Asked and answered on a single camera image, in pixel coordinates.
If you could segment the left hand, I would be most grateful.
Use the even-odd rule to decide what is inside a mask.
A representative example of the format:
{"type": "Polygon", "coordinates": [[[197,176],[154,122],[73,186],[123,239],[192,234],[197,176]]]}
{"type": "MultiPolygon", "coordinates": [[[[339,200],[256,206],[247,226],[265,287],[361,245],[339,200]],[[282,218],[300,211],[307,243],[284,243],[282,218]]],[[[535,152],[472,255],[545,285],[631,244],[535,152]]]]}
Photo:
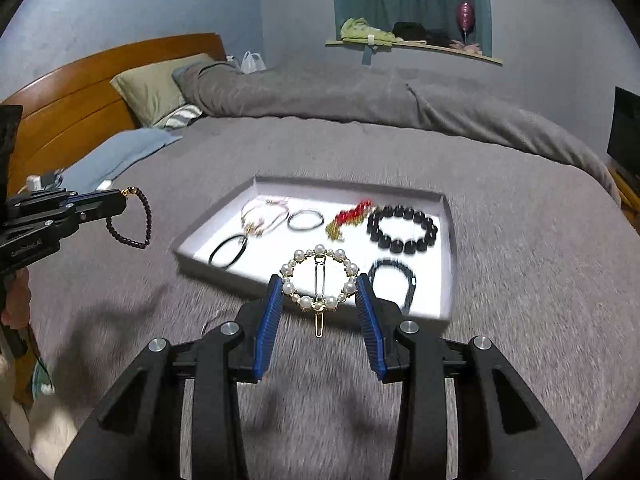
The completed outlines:
{"type": "Polygon", "coordinates": [[[12,330],[22,330],[30,323],[30,300],[32,293],[29,289],[29,272],[27,269],[18,270],[15,278],[6,292],[6,306],[1,312],[1,322],[12,330]]]}

